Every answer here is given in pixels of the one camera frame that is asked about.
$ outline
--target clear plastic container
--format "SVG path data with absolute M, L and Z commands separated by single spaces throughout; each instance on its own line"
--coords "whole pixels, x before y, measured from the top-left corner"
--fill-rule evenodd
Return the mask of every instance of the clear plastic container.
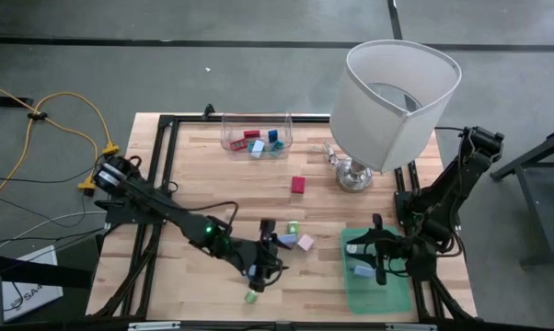
M 276 139 L 270 139 L 270 131 Z M 291 113 L 222 116 L 222 147 L 234 160 L 284 159 L 293 142 Z

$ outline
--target concrete floor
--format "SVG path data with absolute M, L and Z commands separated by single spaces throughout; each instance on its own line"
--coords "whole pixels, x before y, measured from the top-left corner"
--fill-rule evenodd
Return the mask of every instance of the concrete floor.
M 404 38 L 435 43 L 554 43 L 554 1 L 398 0 Z M 0 34 L 184 40 L 362 41 L 391 39 L 386 1 L 0 1 Z M 329 113 L 345 50 L 117 48 L 0 45 L 0 86 L 36 100 L 75 91 L 96 103 L 122 148 L 138 111 Z M 452 52 L 464 77 L 440 124 L 483 126 L 505 134 L 498 166 L 554 131 L 554 52 Z M 92 110 L 71 98 L 46 111 L 104 142 Z M 0 109 L 0 176 L 17 161 L 27 119 Z M 445 164 L 458 138 L 438 132 Z M 84 141 L 49 125 L 35 127 L 18 177 L 64 178 L 91 165 Z M 51 217 L 81 210 L 76 182 L 10 183 L 1 197 Z M 90 201 L 88 210 L 96 207 Z M 460 211 L 467 264 L 479 316 L 494 322 L 554 327 L 554 267 L 522 271 L 518 259 L 545 249 L 515 178 L 484 176 Z M 0 202 L 0 239 L 43 219 Z M 99 227 L 88 217 L 74 229 Z M 39 242 L 16 243 L 16 257 Z

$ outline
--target wooden table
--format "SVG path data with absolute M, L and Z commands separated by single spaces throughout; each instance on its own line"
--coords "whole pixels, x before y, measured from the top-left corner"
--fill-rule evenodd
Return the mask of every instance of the wooden table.
M 126 155 L 143 158 L 143 176 L 150 164 L 159 115 L 136 114 L 130 136 Z M 307 253 L 300 249 L 281 250 L 280 257 L 290 269 L 255 304 L 246 304 L 247 281 L 224 261 L 207 257 L 188 245 L 179 228 L 167 225 L 158 248 L 148 319 L 417 321 L 413 296 L 412 311 L 402 314 L 352 314 L 345 298 L 340 231 L 371 226 L 375 212 L 382 214 L 386 224 L 398 226 L 392 202 L 396 191 L 393 173 L 374 175 L 373 186 L 360 194 L 340 190 L 334 180 L 334 168 L 327 163 L 322 149 L 323 142 L 330 142 L 342 155 L 328 124 L 296 123 L 289 157 L 262 161 L 231 160 L 220 146 L 219 129 L 219 123 L 180 125 L 171 176 L 178 183 L 179 192 L 173 199 L 185 207 L 235 200 L 240 211 L 234 236 L 258 240 L 260 218 L 267 217 L 277 219 L 276 231 L 282 234 L 288 221 L 299 221 L 300 232 L 316 242 Z M 159 164 L 163 165 L 164 152 L 161 157 Z M 430 185 L 442 172 L 434 136 L 416 165 L 422 187 Z M 301 199 L 290 193 L 292 176 L 306 177 L 306 193 Z M 408 176 L 405 178 L 410 189 Z M 225 219 L 231 211 L 216 208 L 205 213 Z M 135 225 L 123 225 L 105 240 L 88 314 L 103 306 L 127 274 L 135 232 Z M 446 287 L 466 311 L 475 314 L 464 259 L 440 258 L 438 264 L 439 277 Z M 134 306 L 139 302 L 140 291 L 136 292 Z M 426 286 L 424 294 L 432 312 L 430 289 Z

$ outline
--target green tray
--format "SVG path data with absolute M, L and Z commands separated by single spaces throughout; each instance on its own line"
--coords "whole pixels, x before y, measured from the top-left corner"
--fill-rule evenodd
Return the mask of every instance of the green tray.
M 398 230 L 385 226 L 386 230 L 398 234 Z M 387 274 L 387 285 L 377 284 L 375 277 L 365 279 L 353 274 L 355 266 L 369 267 L 363 261 L 346 256 L 346 243 L 367 232 L 367 229 L 344 229 L 340 233 L 340 248 L 342 249 L 342 274 L 344 276 L 344 288 L 347 293 L 349 309 L 355 314 L 389 314 L 402 313 L 411 310 L 410 286 L 408 278 Z M 364 246 L 357 246 L 357 253 L 363 252 Z M 375 247 L 369 245 L 367 253 L 374 254 Z M 392 260 L 393 270 L 404 270 L 404 261 Z

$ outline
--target table lamp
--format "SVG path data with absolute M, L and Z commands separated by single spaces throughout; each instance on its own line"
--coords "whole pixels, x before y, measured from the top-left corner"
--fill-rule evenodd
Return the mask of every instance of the table lamp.
M 460 80 L 453 59 L 415 42 L 376 40 L 350 50 L 330 115 L 332 136 L 350 158 L 335 160 L 325 145 L 339 186 L 362 191 L 371 184 L 372 170 L 383 173 L 418 157 Z M 395 88 L 416 107 L 400 107 L 373 86 Z

